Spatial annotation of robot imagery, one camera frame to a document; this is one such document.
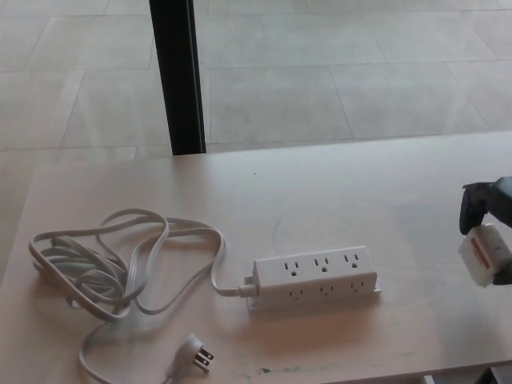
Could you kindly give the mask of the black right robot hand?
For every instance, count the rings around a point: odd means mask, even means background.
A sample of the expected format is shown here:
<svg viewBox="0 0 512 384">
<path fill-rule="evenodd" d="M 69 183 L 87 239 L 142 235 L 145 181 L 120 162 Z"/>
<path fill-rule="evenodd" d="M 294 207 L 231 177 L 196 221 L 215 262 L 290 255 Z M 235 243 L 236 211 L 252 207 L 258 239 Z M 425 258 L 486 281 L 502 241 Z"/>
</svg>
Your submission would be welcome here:
<svg viewBox="0 0 512 384">
<path fill-rule="evenodd" d="M 495 225 L 483 222 L 488 214 L 511 227 L 510 177 L 464 185 L 459 212 L 459 231 L 464 240 L 458 248 L 470 276 L 478 286 L 509 286 L 511 248 Z"/>
</svg>

